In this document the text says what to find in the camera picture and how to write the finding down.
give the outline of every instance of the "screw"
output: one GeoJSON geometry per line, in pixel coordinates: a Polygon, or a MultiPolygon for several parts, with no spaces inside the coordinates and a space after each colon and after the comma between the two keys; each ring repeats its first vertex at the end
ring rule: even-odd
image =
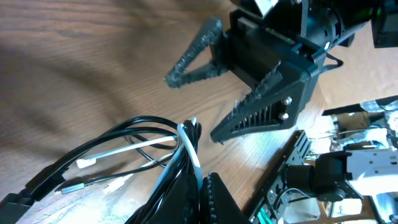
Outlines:
{"type": "Polygon", "coordinates": [[[290,105],[290,104],[292,103],[292,98],[291,98],[290,96],[288,96],[288,97],[286,97],[286,98],[284,98],[284,99],[282,100],[282,103],[283,103],[284,105],[290,105]]]}
{"type": "Polygon", "coordinates": [[[287,120],[289,118],[289,115],[287,113],[280,113],[278,117],[282,120],[287,120]]]}

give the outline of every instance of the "wooden table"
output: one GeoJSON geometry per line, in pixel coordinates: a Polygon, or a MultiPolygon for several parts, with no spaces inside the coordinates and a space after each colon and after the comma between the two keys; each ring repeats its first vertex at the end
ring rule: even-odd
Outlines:
{"type": "MultiPolygon", "coordinates": [[[[203,173],[218,172],[244,207],[267,163],[297,128],[212,143],[210,130],[249,88],[232,73],[179,90],[163,81],[200,25],[218,15],[228,26],[233,9],[228,1],[0,0],[0,198],[115,124],[151,114],[176,122],[196,116],[203,125],[203,173]]],[[[193,66],[209,57],[207,51],[193,66]]],[[[317,87],[298,128],[309,128],[324,105],[317,87]]],[[[95,150],[122,144],[120,139],[95,150]]],[[[73,165],[65,176],[95,177],[144,162],[137,152],[125,152],[87,169],[73,165]]],[[[20,223],[124,223],[161,172],[134,175],[108,195],[102,191],[106,183],[50,194],[20,223]]]]}

